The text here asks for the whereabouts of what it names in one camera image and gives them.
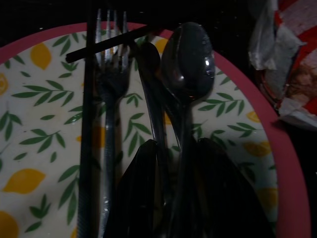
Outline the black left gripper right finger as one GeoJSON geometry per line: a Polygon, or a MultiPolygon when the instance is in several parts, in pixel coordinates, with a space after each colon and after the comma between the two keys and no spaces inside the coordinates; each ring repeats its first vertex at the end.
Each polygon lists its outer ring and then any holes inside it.
{"type": "Polygon", "coordinates": [[[210,238],[273,238],[275,233],[257,195],[217,143],[201,138],[196,146],[206,190],[210,238]]]}

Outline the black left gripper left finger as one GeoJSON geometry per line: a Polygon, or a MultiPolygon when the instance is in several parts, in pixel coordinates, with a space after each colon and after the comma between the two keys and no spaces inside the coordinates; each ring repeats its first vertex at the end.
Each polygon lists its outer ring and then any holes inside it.
{"type": "Polygon", "coordinates": [[[115,236],[150,238],[153,232],[157,144],[142,144],[118,186],[115,236]]]}

